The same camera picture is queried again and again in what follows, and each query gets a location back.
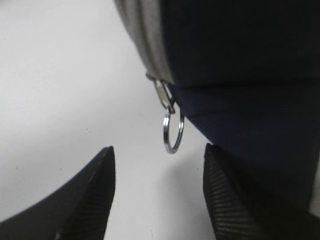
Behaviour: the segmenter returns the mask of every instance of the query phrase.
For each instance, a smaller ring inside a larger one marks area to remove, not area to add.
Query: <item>white surface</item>
[[[108,240],[212,240],[206,139],[165,152],[164,110],[111,0],[0,0],[0,220],[116,156]]]

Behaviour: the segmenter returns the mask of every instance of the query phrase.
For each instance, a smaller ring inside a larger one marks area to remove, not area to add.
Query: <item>navy fabric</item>
[[[320,148],[320,1],[162,0],[181,111],[271,192],[308,209]]]
[[[169,86],[185,116],[234,164],[308,209],[320,151],[320,84]]]
[[[318,0],[160,2],[178,86],[320,78]]]

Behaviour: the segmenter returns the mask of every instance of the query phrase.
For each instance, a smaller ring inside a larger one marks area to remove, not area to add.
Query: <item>zipper pull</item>
[[[146,74],[146,77],[149,80],[153,81],[153,84],[158,94],[158,97],[160,99],[160,102],[165,109],[165,116],[163,119],[163,141],[164,141],[165,149],[169,154],[175,154],[180,146],[182,135],[184,132],[185,116],[180,112],[179,132],[178,132],[178,136],[176,138],[175,144],[172,147],[170,144],[170,138],[169,138],[170,136],[169,126],[170,126],[171,114],[176,113],[174,108],[174,104],[176,101],[172,96],[170,97],[167,84],[165,81],[156,79],[155,77],[152,77],[148,73]]]

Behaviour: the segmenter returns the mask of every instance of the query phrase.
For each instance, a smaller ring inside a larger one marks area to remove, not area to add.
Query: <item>textured grip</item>
[[[319,240],[320,220],[258,185],[218,146],[205,151],[203,191],[217,240]]]
[[[0,239],[103,240],[115,177],[113,148],[104,148],[60,189],[1,222]]]

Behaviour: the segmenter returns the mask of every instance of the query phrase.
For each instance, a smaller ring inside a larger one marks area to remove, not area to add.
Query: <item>metal ring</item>
[[[169,154],[174,154],[176,153],[176,151],[180,146],[182,134],[184,133],[185,116],[180,112],[179,133],[173,147],[170,144],[170,138],[169,138],[170,117],[171,117],[170,109],[167,108],[164,119],[163,119],[163,140],[164,140],[164,146],[166,151]]]

